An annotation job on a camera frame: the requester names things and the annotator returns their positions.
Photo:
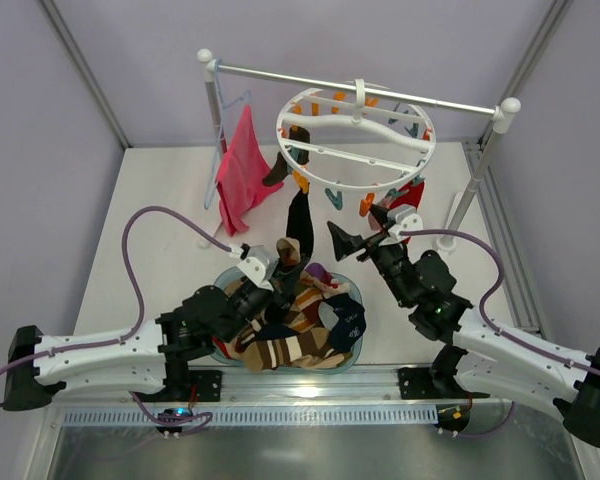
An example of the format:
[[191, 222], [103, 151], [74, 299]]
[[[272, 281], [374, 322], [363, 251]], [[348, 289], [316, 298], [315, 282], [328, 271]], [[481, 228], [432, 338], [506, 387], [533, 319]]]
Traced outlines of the tan argyle sock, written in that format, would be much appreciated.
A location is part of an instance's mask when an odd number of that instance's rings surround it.
[[297, 239], [284, 237], [276, 242], [279, 266], [283, 272], [289, 272], [300, 264], [302, 259], [300, 242]]

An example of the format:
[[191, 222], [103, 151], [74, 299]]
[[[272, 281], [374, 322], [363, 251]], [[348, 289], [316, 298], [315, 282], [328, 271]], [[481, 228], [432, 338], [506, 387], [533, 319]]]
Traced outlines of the red sock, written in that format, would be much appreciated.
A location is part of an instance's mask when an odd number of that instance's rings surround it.
[[413, 181], [403, 185], [394, 195], [394, 199], [390, 204], [390, 208], [394, 209], [403, 205], [412, 206], [415, 209], [419, 208], [425, 188], [425, 182]]

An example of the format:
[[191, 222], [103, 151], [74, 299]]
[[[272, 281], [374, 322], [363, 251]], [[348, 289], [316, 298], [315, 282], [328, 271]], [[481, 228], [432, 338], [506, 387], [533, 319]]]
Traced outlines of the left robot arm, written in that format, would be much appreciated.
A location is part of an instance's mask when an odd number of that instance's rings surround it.
[[247, 276], [226, 293], [206, 285], [136, 331], [82, 336], [19, 328], [11, 342], [5, 411], [46, 407], [55, 398], [131, 392], [143, 401], [180, 401], [192, 387], [188, 363], [229, 343], [269, 305], [287, 306], [305, 265], [277, 266], [260, 288]]

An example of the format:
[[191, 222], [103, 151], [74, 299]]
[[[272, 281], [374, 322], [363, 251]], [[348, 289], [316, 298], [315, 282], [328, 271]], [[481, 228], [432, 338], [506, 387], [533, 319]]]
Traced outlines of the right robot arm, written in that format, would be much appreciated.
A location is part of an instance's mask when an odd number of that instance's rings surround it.
[[579, 440], [600, 449], [600, 348], [593, 353], [551, 343], [492, 320], [487, 300], [504, 280], [498, 254], [484, 241], [461, 232], [491, 256], [494, 284], [477, 304], [455, 294], [457, 280], [436, 251], [411, 261], [405, 239], [428, 236], [416, 215], [371, 209], [381, 227], [364, 238], [328, 222], [334, 256], [373, 262], [401, 308], [410, 309], [416, 331], [444, 347], [431, 365], [435, 387], [449, 396], [479, 393], [510, 400], [559, 421]]

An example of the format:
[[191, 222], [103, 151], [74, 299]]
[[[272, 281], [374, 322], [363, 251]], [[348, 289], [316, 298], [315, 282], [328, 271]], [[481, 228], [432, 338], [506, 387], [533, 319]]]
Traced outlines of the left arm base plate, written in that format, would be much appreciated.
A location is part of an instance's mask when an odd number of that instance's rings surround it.
[[223, 372], [214, 369], [190, 370], [185, 378], [182, 402], [216, 403], [221, 400]]

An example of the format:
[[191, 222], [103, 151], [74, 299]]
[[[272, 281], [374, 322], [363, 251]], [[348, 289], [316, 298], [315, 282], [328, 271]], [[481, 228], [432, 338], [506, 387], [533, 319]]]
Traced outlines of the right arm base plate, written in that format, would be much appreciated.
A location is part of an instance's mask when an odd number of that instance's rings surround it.
[[465, 399], [469, 392], [462, 389], [452, 376], [431, 371], [428, 367], [403, 367], [397, 370], [402, 400]]

